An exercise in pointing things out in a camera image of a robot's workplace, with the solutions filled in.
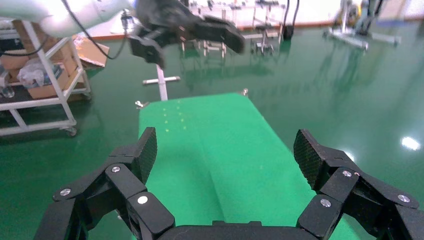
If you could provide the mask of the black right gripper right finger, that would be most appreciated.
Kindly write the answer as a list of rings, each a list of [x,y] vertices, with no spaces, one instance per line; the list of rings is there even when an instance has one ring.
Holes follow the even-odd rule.
[[[342,150],[319,144],[298,130],[293,155],[316,193],[297,226],[327,240],[343,215],[354,218],[378,240],[421,240],[424,212],[409,193],[363,172]]]

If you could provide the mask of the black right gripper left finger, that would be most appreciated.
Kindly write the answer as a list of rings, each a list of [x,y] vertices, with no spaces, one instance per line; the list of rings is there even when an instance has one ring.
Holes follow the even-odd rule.
[[[34,238],[86,240],[103,216],[117,212],[138,240],[159,239],[176,223],[146,186],[157,150],[154,127],[137,143],[115,148],[101,167],[54,193]]]

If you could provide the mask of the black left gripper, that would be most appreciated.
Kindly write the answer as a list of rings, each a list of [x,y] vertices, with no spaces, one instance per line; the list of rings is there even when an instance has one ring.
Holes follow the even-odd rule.
[[[182,27],[187,40],[223,43],[237,54],[245,51],[245,38],[233,23],[210,15],[196,16],[179,0],[137,0],[136,18],[141,32]],[[155,40],[134,34],[128,40],[134,56],[165,68],[163,50]]]

